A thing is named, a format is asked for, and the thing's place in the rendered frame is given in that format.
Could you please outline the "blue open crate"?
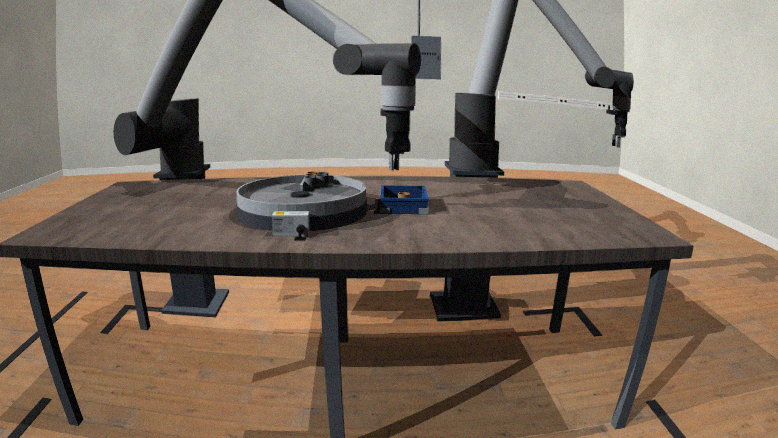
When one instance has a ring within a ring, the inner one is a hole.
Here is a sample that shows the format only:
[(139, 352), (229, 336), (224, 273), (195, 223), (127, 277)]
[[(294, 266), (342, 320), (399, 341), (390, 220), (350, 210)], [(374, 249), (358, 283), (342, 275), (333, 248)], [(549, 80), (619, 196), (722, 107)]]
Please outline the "blue open crate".
[[(410, 198), (398, 198), (398, 193), (410, 193)], [(427, 208), (429, 197), (425, 186), (381, 185), (382, 208), (390, 208), (390, 214), (419, 214), (419, 208)]]

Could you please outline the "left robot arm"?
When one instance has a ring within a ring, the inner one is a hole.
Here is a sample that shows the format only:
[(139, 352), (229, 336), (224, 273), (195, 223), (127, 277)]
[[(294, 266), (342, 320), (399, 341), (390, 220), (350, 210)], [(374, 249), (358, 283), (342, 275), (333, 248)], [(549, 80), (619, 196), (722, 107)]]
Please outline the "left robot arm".
[[(584, 66), (585, 79), (590, 86), (609, 87), (613, 89), (613, 96), (631, 98), (632, 73), (604, 67), (602, 59), (557, 0), (532, 1)], [(495, 92), (517, 4), (518, 0), (492, 0), (468, 92), (471, 94), (455, 93), (455, 132), (449, 147), (451, 167), (473, 171), (498, 169)]]

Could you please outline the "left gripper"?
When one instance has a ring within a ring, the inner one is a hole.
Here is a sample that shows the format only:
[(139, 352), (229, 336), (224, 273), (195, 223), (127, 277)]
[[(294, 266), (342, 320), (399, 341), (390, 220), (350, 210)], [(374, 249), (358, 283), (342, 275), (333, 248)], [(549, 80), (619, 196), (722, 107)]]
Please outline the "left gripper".
[(617, 136), (616, 147), (620, 148), (621, 137), (625, 138), (626, 136), (627, 115), (631, 109), (631, 98), (613, 96), (612, 107), (613, 110), (610, 110), (610, 105), (606, 109), (607, 114), (615, 115), (615, 133), (612, 134), (612, 146), (615, 146)]

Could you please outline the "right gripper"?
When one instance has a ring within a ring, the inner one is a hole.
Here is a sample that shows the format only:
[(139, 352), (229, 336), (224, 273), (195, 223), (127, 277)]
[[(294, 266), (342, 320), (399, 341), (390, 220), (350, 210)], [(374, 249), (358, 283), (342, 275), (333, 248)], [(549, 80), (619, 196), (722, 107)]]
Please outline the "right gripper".
[(414, 110), (415, 97), (416, 86), (382, 86), (381, 116), (386, 116), (385, 151), (390, 152), (391, 171), (399, 170), (399, 154), (410, 152), (410, 111)]

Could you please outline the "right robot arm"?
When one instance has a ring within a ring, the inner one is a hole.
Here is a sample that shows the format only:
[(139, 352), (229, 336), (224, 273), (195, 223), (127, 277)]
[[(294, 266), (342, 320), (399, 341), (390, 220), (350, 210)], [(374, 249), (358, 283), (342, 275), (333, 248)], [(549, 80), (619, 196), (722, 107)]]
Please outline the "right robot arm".
[[(199, 98), (170, 101), (222, 1), (187, 0), (137, 111), (121, 113), (115, 120), (114, 142), (121, 154), (160, 148), (161, 173), (204, 168), (203, 142), (198, 144)], [(339, 73), (382, 74), (382, 86), (416, 86), (421, 66), (417, 44), (374, 44), (314, 0), (269, 1), (337, 49), (333, 64)]]

